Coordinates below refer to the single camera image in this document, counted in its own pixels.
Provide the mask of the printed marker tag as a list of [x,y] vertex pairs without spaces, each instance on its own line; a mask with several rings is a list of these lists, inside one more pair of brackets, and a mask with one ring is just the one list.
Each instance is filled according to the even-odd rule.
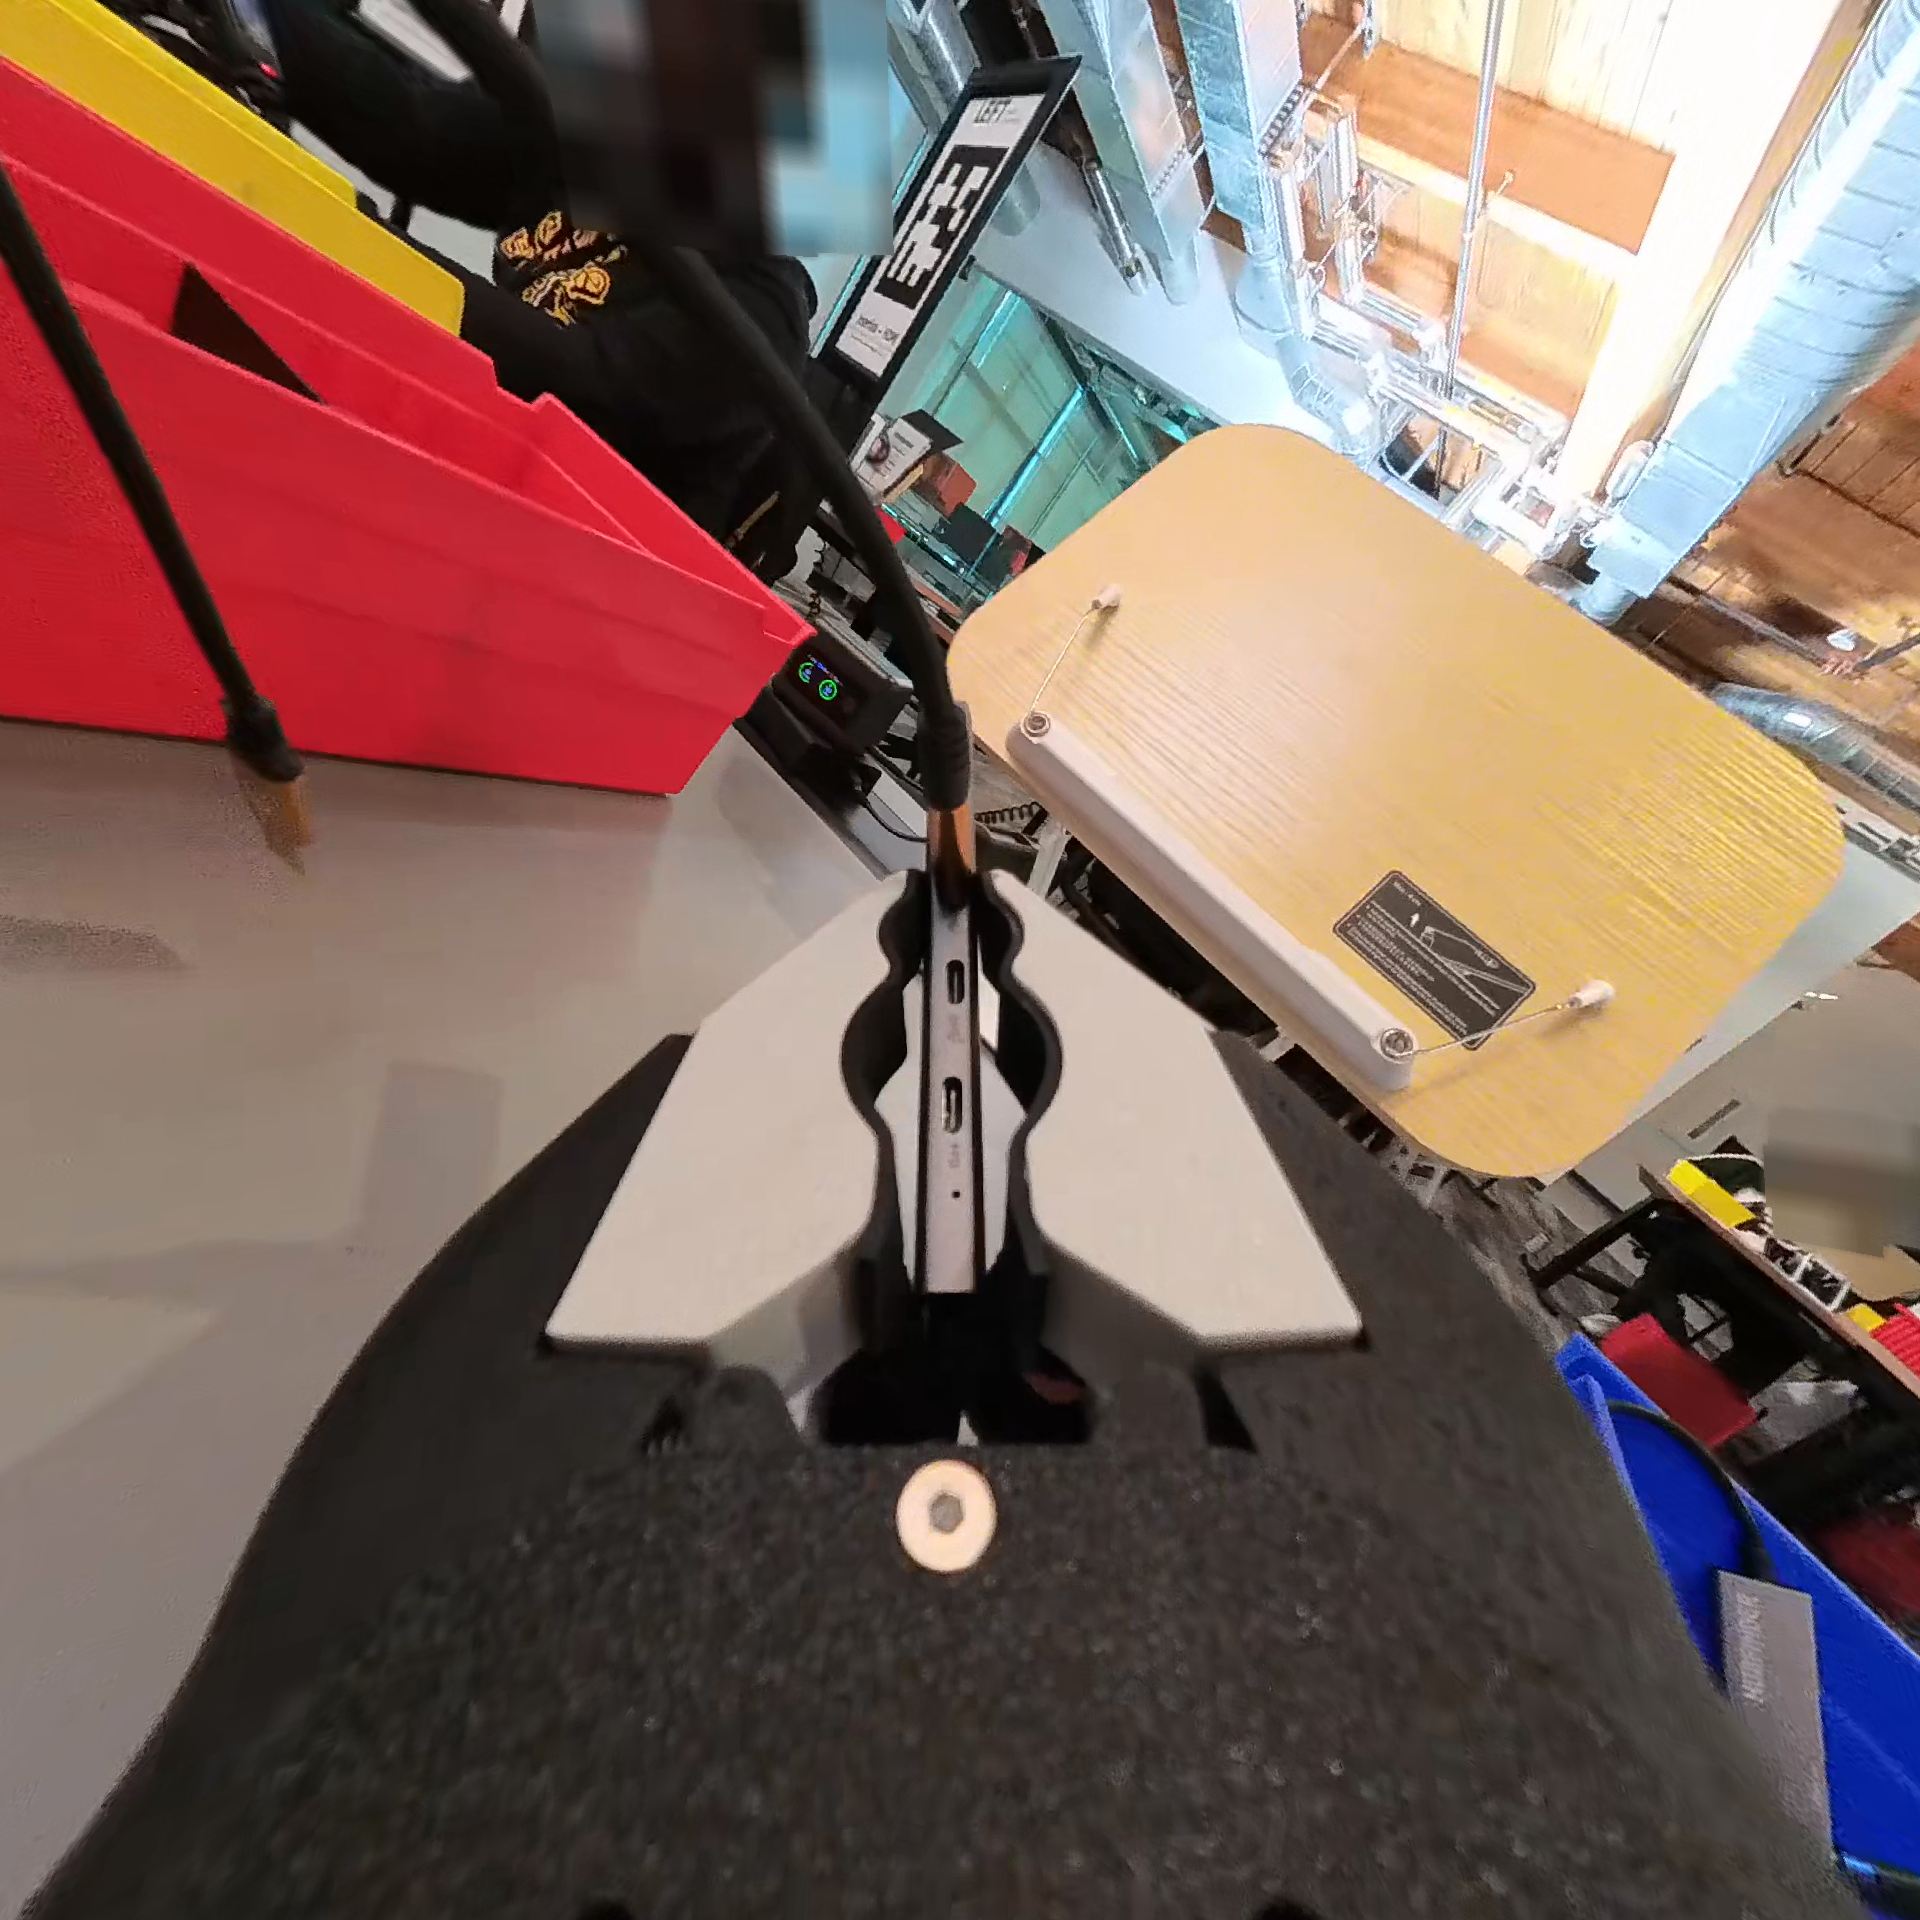
[[894,244],[864,265],[816,358],[876,407],[973,259],[1023,158],[1068,102],[1081,56],[975,67],[894,207]]

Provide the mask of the grey USB hub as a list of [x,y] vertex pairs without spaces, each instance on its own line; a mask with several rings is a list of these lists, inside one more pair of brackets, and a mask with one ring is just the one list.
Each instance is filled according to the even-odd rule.
[[[574,193],[565,193],[565,138],[550,95],[550,67],[510,29],[491,6],[417,6],[439,37],[462,56],[475,87],[491,95],[510,132],[513,193],[522,210],[552,210],[561,228],[577,228]],[[177,517],[177,502],[166,492],[166,469],[140,434],[140,417],[124,408],[124,393],[114,385],[114,368],[100,353],[100,336],[85,334],[77,292],[96,288],[74,280],[62,259],[48,256],[35,228],[35,207],[21,201],[7,173],[12,147],[6,147],[6,272],[12,280],[12,300],[21,324],[35,324],[39,358],[66,379],[74,421],[85,427],[100,476],[117,481],[124,502],[124,527],[140,532],[152,573],[166,587],[160,602],[173,602],[173,624],[180,644],[207,670],[220,694],[220,745],[231,749],[243,793],[258,821],[258,835],[283,862],[302,862],[310,844],[302,756],[283,735],[283,722],[267,690],[253,681],[248,650],[239,645],[215,584],[207,577],[190,532]],[[403,316],[434,334],[434,321],[399,300],[376,280],[359,274],[349,265],[333,259],[302,228],[275,228],[253,217],[243,193],[225,181],[204,181],[180,173],[180,184],[211,193],[233,207],[220,217],[233,224],[243,210],[258,232],[275,232],[275,244],[310,251],[314,267],[307,280],[330,272],[355,300],[376,300],[384,327]],[[908,672],[924,705],[924,796],[928,796],[928,882],[919,893],[924,929],[932,929],[932,959],[919,953],[924,970],[924,1091],[919,1091],[919,1211],[917,1211],[917,1258],[909,1275],[924,1296],[932,1290],[975,1290],[990,1273],[985,1254],[985,1172],[980,1172],[980,1117],[975,1117],[975,844],[973,844],[973,724],[952,705],[951,670],[942,644],[928,632],[901,559],[881,532],[871,502],[864,495],[850,459],[843,452],[829,417],[816,408],[800,379],[800,348],[787,348],[758,310],[740,306],[733,283],[722,280],[701,251],[672,244],[672,228],[662,207],[635,181],[624,199],[611,199],[611,243],[624,243],[642,265],[642,274],[681,316],[695,344],[707,348],[716,368],[731,368],[731,393],[749,393],[758,412],[783,432],[800,466],[835,502],[843,532],[853,539],[857,558],[876,569],[876,589],[896,620],[908,645]]]
[[1608,1398],[1607,1410],[1613,1422],[1633,1420],[1693,1459],[1731,1508],[1740,1561],[1712,1574],[1720,1689],[1758,1740],[1783,1807],[1836,1848],[1814,1598],[1778,1580],[1740,1482],[1686,1427],[1624,1398]]

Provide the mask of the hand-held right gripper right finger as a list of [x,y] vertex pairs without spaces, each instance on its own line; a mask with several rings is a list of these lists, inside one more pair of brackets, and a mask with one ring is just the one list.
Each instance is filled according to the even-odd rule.
[[1023,1137],[1050,1356],[1097,1395],[1144,1368],[1361,1352],[1362,1322],[1213,1022],[1011,874],[1011,988],[1061,1064]]

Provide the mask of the red plastic bin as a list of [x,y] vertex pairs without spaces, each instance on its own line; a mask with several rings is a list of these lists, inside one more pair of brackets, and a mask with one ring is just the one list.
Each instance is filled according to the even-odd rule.
[[810,637],[561,403],[12,67],[6,147],[300,749],[676,793]]

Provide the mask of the wooden book stand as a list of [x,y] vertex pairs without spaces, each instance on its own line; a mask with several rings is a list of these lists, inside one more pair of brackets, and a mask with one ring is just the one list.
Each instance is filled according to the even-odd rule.
[[[1828,789],[1548,589],[1284,427],[1167,459],[951,644],[975,736],[1429,1158],[1607,1147],[1844,873]],[[1417,1041],[1374,1085],[1191,882],[1023,768],[1050,714]]]

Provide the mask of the black charger with green display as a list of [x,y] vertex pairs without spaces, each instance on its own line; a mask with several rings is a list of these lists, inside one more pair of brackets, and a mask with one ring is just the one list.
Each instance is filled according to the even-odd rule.
[[771,672],[770,694],[829,749],[876,756],[917,705],[909,679],[857,637],[816,628]]

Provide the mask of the blue plastic bin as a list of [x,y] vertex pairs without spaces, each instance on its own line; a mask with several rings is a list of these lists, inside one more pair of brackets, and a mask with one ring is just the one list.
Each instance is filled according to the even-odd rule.
[[1686,1634],[1720,1679],[1717,1587],[1765,1544],[1769,1574],[1814,1604],[1828,1818],[1867,1914],[1916,1914],[1920,1658],[1799,1536],[1751,1503],[1589,1336],[1558,1377],[1608,1450]]

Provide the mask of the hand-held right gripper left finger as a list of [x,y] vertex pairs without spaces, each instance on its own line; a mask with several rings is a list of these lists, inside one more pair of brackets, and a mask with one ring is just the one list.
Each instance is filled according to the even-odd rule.
[[843,1078],[884,982],[891,874],[702,1019],[546,1336],[565,1356],[771,1377],[788,1410],[853,1356],[850,1258],[876,1133]]

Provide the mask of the yellow plastic bin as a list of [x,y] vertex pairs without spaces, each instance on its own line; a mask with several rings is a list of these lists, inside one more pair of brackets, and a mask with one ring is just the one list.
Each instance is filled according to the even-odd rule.
[[355,184],[233,102],[215,82],[160,51],[103,6],[7,0],[0,8],[6,67],[107,120],[140,147],[248,201],[267,224],[384,288],[447,336],[467,288],[359,210]]

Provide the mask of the grey desk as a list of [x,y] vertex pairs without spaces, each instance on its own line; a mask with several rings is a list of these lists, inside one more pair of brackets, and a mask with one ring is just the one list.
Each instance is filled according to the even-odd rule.
[[742,735],[676,796],[6,724],[0,1900],[177,1689],[302,1427],[428,1254],[924,809]]

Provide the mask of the silver ventilation duct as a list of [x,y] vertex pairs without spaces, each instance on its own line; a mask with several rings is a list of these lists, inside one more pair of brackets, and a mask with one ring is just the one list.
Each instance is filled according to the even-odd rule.
[[1888,0],[1724,280],[1570,599],[1620,624],[1751,479],[1877,385],[1920,324],[1920,8]]

